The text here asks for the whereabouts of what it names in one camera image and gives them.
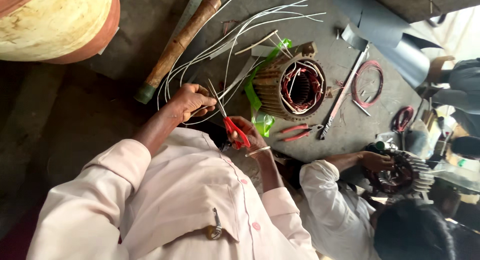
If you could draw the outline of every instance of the another motor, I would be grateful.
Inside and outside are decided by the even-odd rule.
[[[432,170],[425,164],[424,159],[406,151],[379,150],[375,144],[370,144],[366,149],[378,154],[388,155],[394,160],[393,171],[373,172],[364,169],[365,177],[377,191],[390,196],[403,195],[409,198],[422,198],[425,202],[431,203],[427,193],[435,180],[430,173]]]

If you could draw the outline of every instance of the scissors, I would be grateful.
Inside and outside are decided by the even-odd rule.
[[[242,138],[242,140],[243,140],[243,143],[241,143],[239,141],[235,141],[235,144],[237,145],[237,148],[240,148],[242,146],[250,147],[250,142],[248,141],[247,136],[243,133],[243,131],[241,129],[239,129],[239,128],[237,128],[237,126],[235,126],[235,124],[232,122],[230,117],[227,116],[227,113],[225,113],[225,109],[223,108],[223,105],[220,102],[219,96],[215,92],[215,88],[213,87],[213,84],[210,81],[210,79],[208,79],[208,89],[210,90],[210,93],[213,94],[214,98],[216,99],[216,102],[218,104],[218,109],[220,110],[220,112],[223,115],[223,123],[225,124],[226,131],[230,134],[232,134],[234,131],[237,132],[238,135],[240,136],[240,138]]]

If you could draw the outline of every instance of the shirt button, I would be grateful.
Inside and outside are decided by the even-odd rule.
[[[251,225],[253,226],[253,228],[255,228],[255,230],[260,231],[260,225],[258,223],[254,222]]]

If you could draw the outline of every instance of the hand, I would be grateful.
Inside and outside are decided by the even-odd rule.
[[[393,171],[394,160],[388,155],[380,155],[373,152],[361,152],[360,159],[363,167],[373,172],[380,172],[382,170]]]
[[[208,111],[213,111],[215,104],[217,104],[217,100],[209,97],[208,91],[201,85],[183,84],[171,100],[168,101],[166,106],[172,107],[174,111],[182,117],[181,122],[186,122],[192,116],[192,112],[202,105],[208,107],[200,110],[194,116],[202,116]]]
[[[247,139],[250,142],[250,147],[247,147],[248,152],[254,152],[267,146],[265,140],[258,133],[257,129],[250,121],[246,120],[241,116],[231,116],[230,119],[247,136]],[[231,135],[228,134],[228,139],[232,142],[232,146],[234,149],[239,149],[239,147],[235,144],[235,141],[243,143],[242,138],[238,135],[237,132],[233,132],[233,134]],[[255,159],[255,156],[258,156],[259,154],[260,153],[253,154],[252,158]]]

